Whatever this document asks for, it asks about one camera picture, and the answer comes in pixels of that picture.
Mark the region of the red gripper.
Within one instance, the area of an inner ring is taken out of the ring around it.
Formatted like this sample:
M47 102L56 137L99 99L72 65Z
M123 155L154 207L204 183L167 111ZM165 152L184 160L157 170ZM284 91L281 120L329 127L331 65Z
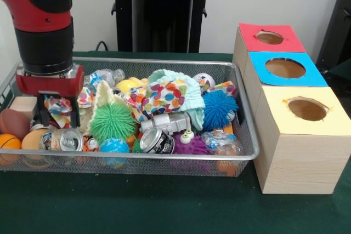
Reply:
M28 95L37 95L37 111L41 124L49 126L49 112L44 104L44 95L57 95L70 98L71 126L80 126L80 113L77 97L83 88L84 72L82 65L73 65L72 68L58 75L38 76L25 71L23 65L16 68L16 83L19 90Z

